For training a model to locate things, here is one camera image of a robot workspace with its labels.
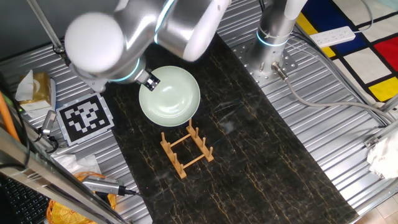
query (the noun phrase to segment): white power strip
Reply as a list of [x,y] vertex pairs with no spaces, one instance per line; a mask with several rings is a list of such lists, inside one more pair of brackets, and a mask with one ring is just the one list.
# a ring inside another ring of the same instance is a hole
[[355,38],[355,34],[348,26],[344,26],[317,34],[312,34],[310,37],[320,48],[324,48],[351,41]]

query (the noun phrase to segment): gray cable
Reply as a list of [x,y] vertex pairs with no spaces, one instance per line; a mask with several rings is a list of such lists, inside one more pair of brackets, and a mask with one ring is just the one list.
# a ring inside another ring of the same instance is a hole
[[336,102],[336,103],[310,103],[308,101],[305,101],[303,98],[301,98],[296,91],[293,89],[292,84],[290,84],[289,79],[285,80],[286,85],[288,86],[288,88],[291,90],[291,92],[293,93],[293,95],[296,97],[296,99],[298,99],[301,103],[308,105],[308,106],[315,106],[315,107],[326,107],[326,106],[341,106],[341,105],[350,105],[350,106],[358,106],[358,107],[362,107],[368,110],[371,110],[383,117],[385,117],[386,119],[388,119],[391,123],[393,123],[395,120],[392,119],[389,115],[387,115],[385,112],[374,108],[372,106],[369,105],[365,105],[363,103],[355,103],[355,102]]
[[371,10],[371,8],[369,7],[369,5],[366,3],[365,0],[361,0],[361,1],[362,1],[363,4],[366,6],[366,9],[368,9],[369,15],[371,16],[371,25],[370,25],[368,28],[366,28],[365,30],[355,31],[354,34],[367,31],[367,30],[369,30],[369,29],[373,26],[373,14],[372,14],[372,10]]

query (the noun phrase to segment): yellow square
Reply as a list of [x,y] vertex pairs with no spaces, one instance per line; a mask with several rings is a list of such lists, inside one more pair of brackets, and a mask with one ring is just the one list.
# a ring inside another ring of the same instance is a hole
[[389,100],[398,94],[398,78],[392,77],[386,81],[370,86],[369,89],[381,102]]

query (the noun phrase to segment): red square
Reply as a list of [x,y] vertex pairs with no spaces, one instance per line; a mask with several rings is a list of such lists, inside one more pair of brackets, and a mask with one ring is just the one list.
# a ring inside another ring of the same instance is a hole
[[388,63],[398,71],[398,37],[385,40],[374,46]]

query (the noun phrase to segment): white cloth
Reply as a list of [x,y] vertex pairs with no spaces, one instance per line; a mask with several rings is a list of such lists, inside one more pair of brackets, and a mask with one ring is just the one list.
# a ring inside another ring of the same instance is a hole
[[386,179],[398,177],[398,131],[377,143],[368,153],[369,170]]
[[75,155],[52,156],[59,164],[72,174],[79,172],[95,172],[101,174],[95,155],[77,160]]

